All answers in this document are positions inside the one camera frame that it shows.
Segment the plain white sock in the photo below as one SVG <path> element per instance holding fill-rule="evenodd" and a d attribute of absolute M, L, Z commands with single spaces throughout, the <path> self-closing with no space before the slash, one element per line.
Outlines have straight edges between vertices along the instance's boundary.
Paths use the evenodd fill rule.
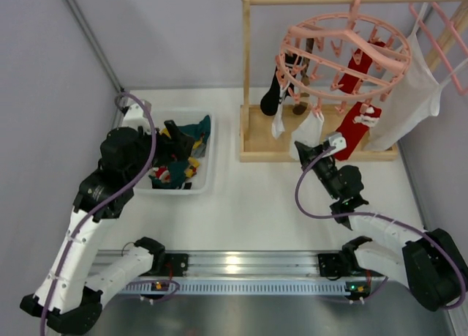
<path fill-rule="evenodd" d="M 292 132 L 289 150 L 292 159 L 299 160 L 298 150 L 295 146 L 296 141 L 310 147 L 315 147 L 320 143 L 324 121 L 325 117 L 321 112 L 314 114 L 311 111 L 298 128 Z"/>

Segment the red Christmas sock front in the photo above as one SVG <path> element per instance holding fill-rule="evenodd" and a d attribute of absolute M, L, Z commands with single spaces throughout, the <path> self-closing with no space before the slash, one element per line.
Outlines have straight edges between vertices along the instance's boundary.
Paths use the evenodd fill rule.
<path fill-rule="evenodd" d="M 335 153 L 339 161 L 348 160 L 366 132 L 380 120 L 382 109 L 366 103 L 356 102 L 336 129 L 346 141 L 346 148 Z"/>

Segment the pink round clip hanger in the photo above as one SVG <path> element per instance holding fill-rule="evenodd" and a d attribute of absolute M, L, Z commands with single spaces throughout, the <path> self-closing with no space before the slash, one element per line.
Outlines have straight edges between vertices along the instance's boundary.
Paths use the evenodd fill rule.
<path fill-rule="evenodd" d="M 408 40 L 393 25 L 360 12 L 362 0 L 352 0 L 346 12 L 332 12 L 306 19 L 288 28 L 275 58 L 280 88 L 299 102 L 301 91 L 315 101 L 319 112 L 324 100 L 338 102 L 343 111 L 349 102 L 385 99 L 401 82 L 412 61 Z M 312 53 L 306 40 L 314 39 Z M 286 55 L 297 54 L 290 68 Z M 310 84 L 301 83 L 303 59 L 308 58 Z M 288 86 L 292 83 L 294 91 Z"/>

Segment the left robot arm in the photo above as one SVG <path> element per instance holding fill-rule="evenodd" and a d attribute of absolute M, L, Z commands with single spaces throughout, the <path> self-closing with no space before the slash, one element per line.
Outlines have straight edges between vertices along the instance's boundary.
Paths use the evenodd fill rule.
<path fill-rule="evenodd" d="M 153 128 L 118 127 L 101 143 L 97 169 L 80 184 L 69 227 L 42 285 L 22 298 L 21 310 L 41 320 L 41 327 L 59 334 L 84 335 L 106 304 L 134 279 L 149 273 L 170 273 L 165 246 L 143 237 L 99 274 L 89 271 L 107 231 L 134 195 L 133 188 L 151 168 L 188 163 L 195 140 L 172 120 L 165 132 Z"/>

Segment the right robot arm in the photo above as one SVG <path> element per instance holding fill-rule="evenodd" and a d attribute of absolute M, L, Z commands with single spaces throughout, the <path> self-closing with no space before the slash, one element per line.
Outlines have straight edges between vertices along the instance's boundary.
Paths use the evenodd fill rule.
<path fill-rule="evenodd" d="M 334 220 L 357 236 L 338 252 L 339 262 L 323 276 L 340 278 L 376 272 L 407 288 L 430 311 L 452 310 L 467 297 L 467 263 L 447 231 L 424 231 L 375 212 L 361 195 L 364 186 L 358 167 L 336 166 L 335 155 L 345 139 L 336 134 L 317 146 L 296 141 L 301 174 L 295 187 L 313 172 L 334 200 L 327 220 Z"/>

